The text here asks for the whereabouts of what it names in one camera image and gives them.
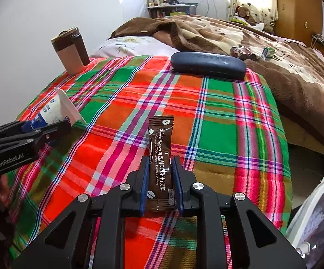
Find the small green packet on blanket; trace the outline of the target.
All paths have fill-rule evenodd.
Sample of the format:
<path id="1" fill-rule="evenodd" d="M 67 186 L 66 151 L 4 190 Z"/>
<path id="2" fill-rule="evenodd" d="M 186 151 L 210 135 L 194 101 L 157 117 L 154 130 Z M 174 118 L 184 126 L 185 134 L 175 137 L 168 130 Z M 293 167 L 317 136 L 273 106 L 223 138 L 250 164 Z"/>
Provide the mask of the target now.
<path id="1" fill-rule="evenodd" d="M 263 60 L 271 60 L 275 55 L 275 49 L 272 47 L 264 47 L 262 51 L 262 59 Z"/>

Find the white trash bin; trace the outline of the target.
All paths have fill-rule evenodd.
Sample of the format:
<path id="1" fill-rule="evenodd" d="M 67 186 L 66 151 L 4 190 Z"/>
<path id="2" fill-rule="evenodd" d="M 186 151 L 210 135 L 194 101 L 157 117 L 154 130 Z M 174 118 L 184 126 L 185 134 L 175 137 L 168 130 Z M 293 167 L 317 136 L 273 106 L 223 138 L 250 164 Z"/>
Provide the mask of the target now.
<path id="1" fill-rule="evenodd" d="M 287 240 L 307 268 L 324 268 L 324 178 L 290 218 Z"/>

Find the wooden wardrobe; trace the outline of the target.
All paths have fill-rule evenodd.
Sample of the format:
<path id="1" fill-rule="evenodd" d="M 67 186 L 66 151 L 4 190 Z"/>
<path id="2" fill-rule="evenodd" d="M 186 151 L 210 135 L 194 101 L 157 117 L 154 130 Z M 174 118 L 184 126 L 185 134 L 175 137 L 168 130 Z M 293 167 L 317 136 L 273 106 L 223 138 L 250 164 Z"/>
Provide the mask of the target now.
<path id="1" fill-rule="evenodd" d="M 312 36 L 322 33 L 322 0 L 277 0 L 278 20 L 274 33 L 310 46 Z"/>

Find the brown teddy bear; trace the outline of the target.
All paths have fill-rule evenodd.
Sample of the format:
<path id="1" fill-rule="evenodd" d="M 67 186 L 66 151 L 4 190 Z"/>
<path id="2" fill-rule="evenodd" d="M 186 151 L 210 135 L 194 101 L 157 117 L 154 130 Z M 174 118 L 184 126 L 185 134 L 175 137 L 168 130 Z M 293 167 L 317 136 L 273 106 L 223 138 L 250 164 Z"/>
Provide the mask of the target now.
<path id="1" fill-rule="evenodd" d="M 256 21 L 254 17 L 251 16 L 250 10 L 246 6 L 237 6 L 236 16 L 245 20 L 248 24 L 255 26 Z"/>

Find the plaid red green tablecloth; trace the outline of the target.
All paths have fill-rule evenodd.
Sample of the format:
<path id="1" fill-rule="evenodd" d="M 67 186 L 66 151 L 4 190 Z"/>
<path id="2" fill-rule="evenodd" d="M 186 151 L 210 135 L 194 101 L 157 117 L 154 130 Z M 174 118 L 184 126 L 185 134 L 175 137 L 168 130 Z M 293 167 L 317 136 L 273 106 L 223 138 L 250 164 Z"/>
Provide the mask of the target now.
<path id="1" fill-rule="evenodd" d="M 8 174 L 15 259 L 74 198 L 125 182 L 148 153 L 149 119 L 174 117 L 171 153 L 197 180 L 222 194 L 242 192 L 286 232 L 292 209 L 287 140 L 265 79 L 181 75 L 165 56 L 91 60 L 62 74 L 19 115 L 30 120 L 62 89 L 82 114 L 71 133 L 39 159 Z"/>

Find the white floral bed sheet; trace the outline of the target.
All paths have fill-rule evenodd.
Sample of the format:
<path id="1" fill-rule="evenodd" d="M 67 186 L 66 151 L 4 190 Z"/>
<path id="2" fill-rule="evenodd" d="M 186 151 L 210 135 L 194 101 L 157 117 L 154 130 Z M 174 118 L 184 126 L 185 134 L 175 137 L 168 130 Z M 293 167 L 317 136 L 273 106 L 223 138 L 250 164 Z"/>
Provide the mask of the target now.
<path id="1" fill-rule="evenodd" d="M 117 58 L 124 56 L 172 56 L 178 50 L 153 37 L 126 36 L 104 41 L 94 51 L 91 58 Z"/>

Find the brown fleece blanket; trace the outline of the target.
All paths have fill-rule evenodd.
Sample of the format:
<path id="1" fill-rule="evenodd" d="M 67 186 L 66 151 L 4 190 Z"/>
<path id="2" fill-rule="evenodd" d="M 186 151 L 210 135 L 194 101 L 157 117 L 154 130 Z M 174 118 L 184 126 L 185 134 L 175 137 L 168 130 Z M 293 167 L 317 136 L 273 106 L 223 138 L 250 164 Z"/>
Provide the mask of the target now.
<path id="1" fill-rule="evenodd" d="M 269 85 L 287 125 L 289 143 L 324 154 L 324 61 L 310 47 L 199 15 L 136 17 L 111 34 L 126 36 L 149 36 L 179 51 L 221 55 L 230 55 L 233 46 L 247 47 L 258 59 L 245 63 Z M 271 60 L 262 59 L 264 47 L 275 49 Z"/>

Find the dark blue glasses case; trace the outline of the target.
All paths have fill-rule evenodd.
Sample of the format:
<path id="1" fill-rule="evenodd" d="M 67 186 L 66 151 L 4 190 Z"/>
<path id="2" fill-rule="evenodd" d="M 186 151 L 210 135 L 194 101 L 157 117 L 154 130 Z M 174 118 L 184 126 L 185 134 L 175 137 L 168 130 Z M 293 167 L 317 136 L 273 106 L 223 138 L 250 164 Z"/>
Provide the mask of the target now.
<path id="1" fill-rule="evenodd" d="M 171 66 L 176 72 L 226 80 L 243 80 L 247 71 L 238 58 L 203 52 L 177 52 L 171 56 Z"/>

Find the small dark item on blanket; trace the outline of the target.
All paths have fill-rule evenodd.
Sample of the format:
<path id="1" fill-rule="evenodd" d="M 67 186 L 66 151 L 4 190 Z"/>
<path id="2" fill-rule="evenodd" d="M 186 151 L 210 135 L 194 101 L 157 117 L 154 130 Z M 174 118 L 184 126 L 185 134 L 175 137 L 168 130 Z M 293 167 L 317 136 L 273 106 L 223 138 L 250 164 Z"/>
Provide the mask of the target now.
<path id="1" fill-rule="evenodd" d="M 233 57 L 239 58 L 242 61 L 245 60 L 256 61 L 258 59 L 257 55 L 254 54 L 250 49 L 248 49 L 245 46 L 242 47 L 233 46 L 230 49 L 230 53 Z"/>

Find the beige brown travel mug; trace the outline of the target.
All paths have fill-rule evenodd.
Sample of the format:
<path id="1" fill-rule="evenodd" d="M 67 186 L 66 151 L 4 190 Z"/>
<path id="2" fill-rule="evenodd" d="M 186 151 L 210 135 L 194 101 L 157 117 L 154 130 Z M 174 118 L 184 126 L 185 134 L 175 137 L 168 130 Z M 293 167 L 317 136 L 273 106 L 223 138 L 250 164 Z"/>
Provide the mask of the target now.
<path id="1" fill-rule="evenodd" d="M 78 27 L 60 32 L 51 39 L 51 44 L 67 74 L 79 74 L 89 65 L 90 58 Z"/>

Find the brown coffee sachet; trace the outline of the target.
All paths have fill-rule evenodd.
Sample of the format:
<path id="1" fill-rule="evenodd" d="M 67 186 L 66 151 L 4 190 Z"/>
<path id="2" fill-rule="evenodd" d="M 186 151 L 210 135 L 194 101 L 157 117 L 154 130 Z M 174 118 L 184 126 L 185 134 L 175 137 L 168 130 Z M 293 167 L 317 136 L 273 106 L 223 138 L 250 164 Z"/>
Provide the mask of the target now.
<path id="1" fill-rule="evenodd" d="M 149 187 L 146 209 L 153 212 L 173 210 L 175 193 L 172 184 L 171 143 L 174 117 L 149 119 Z"/>

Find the cluttered desk shelf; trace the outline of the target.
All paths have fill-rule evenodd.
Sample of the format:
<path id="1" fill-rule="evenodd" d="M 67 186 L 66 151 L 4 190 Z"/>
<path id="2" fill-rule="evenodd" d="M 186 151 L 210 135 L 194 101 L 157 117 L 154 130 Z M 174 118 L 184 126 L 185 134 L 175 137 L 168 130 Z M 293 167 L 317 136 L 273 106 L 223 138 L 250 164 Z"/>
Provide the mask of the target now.
<path id="1" fill-rule="evenodd" d="M 148 0 L 149 18 L 165 18 L 176 15 L 196 14 L 197 3 L 179 2 L 178 0 Z"/>

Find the blue white milk carton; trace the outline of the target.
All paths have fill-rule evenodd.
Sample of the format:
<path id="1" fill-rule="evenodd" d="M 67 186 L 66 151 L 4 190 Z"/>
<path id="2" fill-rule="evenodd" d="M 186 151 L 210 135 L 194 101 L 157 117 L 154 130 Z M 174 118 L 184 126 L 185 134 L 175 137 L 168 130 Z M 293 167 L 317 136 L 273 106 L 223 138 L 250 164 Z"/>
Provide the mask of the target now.
<path id="1" fill-rule="evenodd" d="M 43 106 L 32 120 L 28 120 L 23 124 L 23 132 L 31 132 L 63 120 L 67 120 L 71 126 L 77 121 L 87 123 L 65 91 L 56 87 L 54 90 L 56 91 L 54 97 Z"/>

